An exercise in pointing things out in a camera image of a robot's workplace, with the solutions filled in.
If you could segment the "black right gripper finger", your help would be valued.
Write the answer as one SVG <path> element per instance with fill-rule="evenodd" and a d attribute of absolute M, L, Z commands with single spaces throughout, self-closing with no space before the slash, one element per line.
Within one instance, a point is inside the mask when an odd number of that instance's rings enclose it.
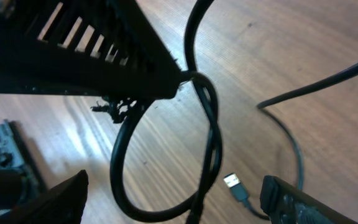
<path fill-rule="evenodd" d="M 357 224 L 272 175 L 264 177 L 260 207 L 273 224 Z"/>

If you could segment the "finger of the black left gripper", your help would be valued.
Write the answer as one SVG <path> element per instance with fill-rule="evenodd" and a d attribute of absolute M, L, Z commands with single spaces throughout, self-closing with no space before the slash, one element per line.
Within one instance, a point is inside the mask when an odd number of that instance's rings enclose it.
<path fill-rule="evenodd" d="M 0 1 L 0 94 L 173 98 L 181 70 L 135 0 Z"/>

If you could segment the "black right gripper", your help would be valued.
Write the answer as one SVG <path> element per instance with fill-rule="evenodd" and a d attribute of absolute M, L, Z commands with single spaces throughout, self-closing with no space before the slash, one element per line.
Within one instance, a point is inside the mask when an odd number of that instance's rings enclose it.
<path fill-rule="evenodd" d="M 80 224 L 88 184 L 81 170 L 47 191 L 18 124 L 0 124 L 0 210 L 20 205 L 0 215 L 0 224 Z"/>

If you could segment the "black cable blue USB plug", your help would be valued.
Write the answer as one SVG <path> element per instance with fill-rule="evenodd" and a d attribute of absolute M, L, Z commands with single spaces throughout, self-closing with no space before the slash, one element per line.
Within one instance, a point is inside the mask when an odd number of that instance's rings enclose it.
<path fill-rule="evenodd" d="M 320 91 L 322 89 L 331 87 L 333 85 L 337 85 L 341 82 L 344 82 L 356 76 L 358 76 L 358 63 L 354 64 L 353 66 L 341 72 L 331 75 L 330 77 L 327 77 L 310 85 L 298 88 L 296 90 L 292 90 L 287 93 L 278 95 L 269 100 L 265 100 L 257 105 L 257 108 L 260 112 L 262 112 L 264 115 L 272 119 L 281 128 L 281 130 L 285 133 L 287 139 L 289 140 L 292 146 L 292 149 L 296 155 L 297 169 L 298 169 L 297 184 L 294 187 L 296 187 L 298 190 L 303 191 L 303 184 L 305 179 L 304 159 L 301 153 L 300 145 L 296 141 L 291 131 L 287 128 L 287 126 L 276 116 L 274 116 L 272 113 L 267 111 L 265 108 L 268 106 L 275 105 L 277 103 L 281 103 L 283 101 L 290 100 L 292 98 L 297 98 L 299 96 Z M 270 218 L 266 213 L 264 212 L 260 213 L 252 206 L 249 200 L 249 193 L 247 189 L 245 188 L 245 186 L 242 184 L 242 182 L 239 180 L 239 178 L 235 173 L 226 175 L 224 177 L 224 181 L 228 189 L 231 191 L 233 197 L 238 202 L 242 203 L 245 206 L 245 208 L 248 209 L 248 211 L 250 211 L 251 214 L 253 214 L 254 216 L 256 216 L 261 220 L 269 221 L 271 223 Z"/>

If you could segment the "black cable micro USB plug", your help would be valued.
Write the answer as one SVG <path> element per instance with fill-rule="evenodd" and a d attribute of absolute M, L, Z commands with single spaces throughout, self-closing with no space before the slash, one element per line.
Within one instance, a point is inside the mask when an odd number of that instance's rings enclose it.
<path fill-rule="evenodd" d="M 151 100 L 141 101 L 133 107 L 132 112 L 124 120 L 114 143 L 110 160 L 112 194 L 119 208 L 133 220 L 146 223 L 164 222 L 189 211 L 186 222 L 199 223 L 203 212 L 204 198 L 219 174 L 223 160 L 223 138 L 218 125 L 218 96 L 211 81 L 197 71 L 194 51 L 197 28 L 212 3 L 213 0 L 196 1 L 186 24 L 184 36 L 185 59 L 188 67 L 185 72 L 185 80 L 193 83 L 209 121 L 209 132 L 198 190 L 179 205 L 158 212 L 141 210 L 128 199 L 123 184 L 123 168 L 127 147 L 141 117 L 152 104 Z"/>

